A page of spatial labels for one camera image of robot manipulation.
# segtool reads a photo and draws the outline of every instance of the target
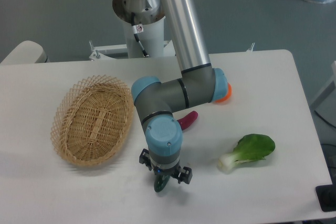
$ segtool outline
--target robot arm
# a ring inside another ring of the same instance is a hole
[[[221,69],[212,68],[193,1],[161,0],[161,4],[182,78],[161,83],[157,77],[143,77],[132,86],[134,105],[149,147],[142,151],[140,163],[157,175],[189,184],[192,171],[180,167],[183,135],[173,112],[223,98],[228,83]]]

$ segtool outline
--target silver metal arm tube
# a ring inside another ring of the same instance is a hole
[[[210,63],[192,0],[161,0],[181,71]]]

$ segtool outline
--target white stand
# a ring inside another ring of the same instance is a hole
[[[315,110],[335,90],[336,61],[333,62],[331,68],[333,70],[333,76],[330,77],[330,79],[323,85],[323,87],[311,100],[309,104],[311,110]]]

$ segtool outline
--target white vegetable stem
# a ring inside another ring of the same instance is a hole
[[[218,168],[226,172],[229,172],[230,170],[232,170],[232,168],[238,165],[236,160],[238,160],[237,154],[235,153],[224,154],[218,159]]]

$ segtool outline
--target gray floor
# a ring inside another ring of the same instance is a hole
[[[112,0],[0,0],[0,61],[24,40],[43,46],[51,61],[87,60],[96,46],[123,44]],[[287,49],[294,55],[307,99],[332,75],[336,60],[336,3],[303,0],[194,0],[210,53]],[[170,39],[166,25],[165,39]],[[336,95],[319,108],[336,124]],[[320,141],[336,131],[314,116]]]

